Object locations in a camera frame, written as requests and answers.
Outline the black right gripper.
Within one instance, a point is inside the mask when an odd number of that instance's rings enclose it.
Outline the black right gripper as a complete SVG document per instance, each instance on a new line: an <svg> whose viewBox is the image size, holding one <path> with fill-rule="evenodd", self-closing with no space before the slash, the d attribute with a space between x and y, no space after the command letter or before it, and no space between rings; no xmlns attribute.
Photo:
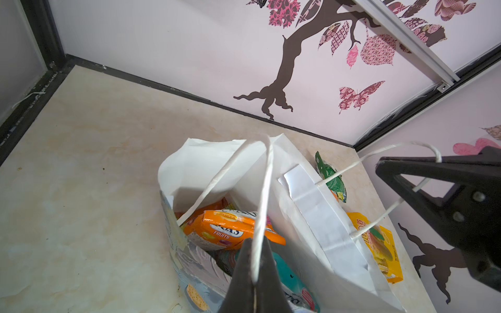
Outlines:
<svg viewBox="0 0 501 313"><path fill-rule="evenodd" d="M500 149L477 155L383 157L377 176L447 244L461 249L470 276L501 291Z"/></svg>

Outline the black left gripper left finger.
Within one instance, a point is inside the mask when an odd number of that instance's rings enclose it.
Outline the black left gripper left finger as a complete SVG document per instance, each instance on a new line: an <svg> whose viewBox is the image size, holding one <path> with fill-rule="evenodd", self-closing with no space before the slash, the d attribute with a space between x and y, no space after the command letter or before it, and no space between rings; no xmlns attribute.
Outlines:
<svg viewBox="0 0 501 313"><path fill-rule="evenodd" d="M218 313L254 312L254 284L250 275L252 242L252 239L243 242L230 286Z"/></svg>

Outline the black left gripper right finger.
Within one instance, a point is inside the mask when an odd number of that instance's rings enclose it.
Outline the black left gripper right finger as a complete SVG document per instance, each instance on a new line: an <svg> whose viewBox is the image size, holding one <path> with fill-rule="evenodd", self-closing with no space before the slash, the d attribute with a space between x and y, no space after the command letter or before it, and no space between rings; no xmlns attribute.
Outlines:
<svg viewBox="0 0 501 313"><path fill-rule="evenodd" d="M259 274L255 283L256 312L292 313L292 309L282 289L270 242L263 239L259 261Z"/></svg>

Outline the teal snack bag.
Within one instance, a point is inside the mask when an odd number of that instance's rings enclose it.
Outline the teal snack bag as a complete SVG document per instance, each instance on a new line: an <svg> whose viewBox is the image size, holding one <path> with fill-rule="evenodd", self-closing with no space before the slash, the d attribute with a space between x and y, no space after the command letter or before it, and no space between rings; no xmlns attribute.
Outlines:
<svg viewBox="0 0 501 313"><path fill-rule="evenodd" d="M275 252L272 252L277 268L281 288L293 312L320 312L320 307L289 265ZM229 276L232 276L236 267L240 250L219 250L212 254L217 265Z"/></svg>

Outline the orange white snack bag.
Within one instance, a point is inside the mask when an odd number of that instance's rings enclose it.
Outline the orange white snack bag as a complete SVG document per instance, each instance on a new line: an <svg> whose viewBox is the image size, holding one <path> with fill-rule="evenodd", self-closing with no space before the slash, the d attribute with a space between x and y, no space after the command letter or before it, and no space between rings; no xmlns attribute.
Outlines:
<svg viewBox="0 0 501 313"><path fill-rule="evenodd" d="M254 236L257 212L205 210L181 225L183 233L205 251L239 250Z"/></svg>

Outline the floral paper bag white handles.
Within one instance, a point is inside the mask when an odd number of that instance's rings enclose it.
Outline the floral paper bag white handles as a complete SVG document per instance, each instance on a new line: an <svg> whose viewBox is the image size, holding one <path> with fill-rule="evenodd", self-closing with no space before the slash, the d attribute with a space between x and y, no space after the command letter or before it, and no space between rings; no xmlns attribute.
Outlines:
<svg viewBox="0 0 501 313"><path fill-rule="evenodd" d="M158 180L170 255L187 312L198 312L194 288L210 312L222 305L230 277L181 231L176 213L229 196L256 211L265 182L266 150L273 150L267 216L286 240L277 252L313 292L322 312L412 312L411 299L393 288L361 239L352 239L348 215L320 176L285 136L206 142L189 139L160 166Z"/></svg>

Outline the orange chips snack bag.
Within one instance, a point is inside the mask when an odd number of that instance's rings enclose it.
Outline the orange chips snack bag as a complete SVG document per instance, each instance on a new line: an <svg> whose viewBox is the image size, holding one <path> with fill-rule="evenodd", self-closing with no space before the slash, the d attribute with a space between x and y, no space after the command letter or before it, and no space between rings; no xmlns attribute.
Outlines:
<svg viewBox="0 0 501 313"><path fill-rule="evenodd" d="M226 198L223 198L219 200L218 202L215 202L213 204L210 204L205 207L201 207L193 212L193 214L189 217L191 218L197 218L198 215L202 214L204 211L216 211L216 210L222 210L225 209L228 206L228 200Z"/></svg>

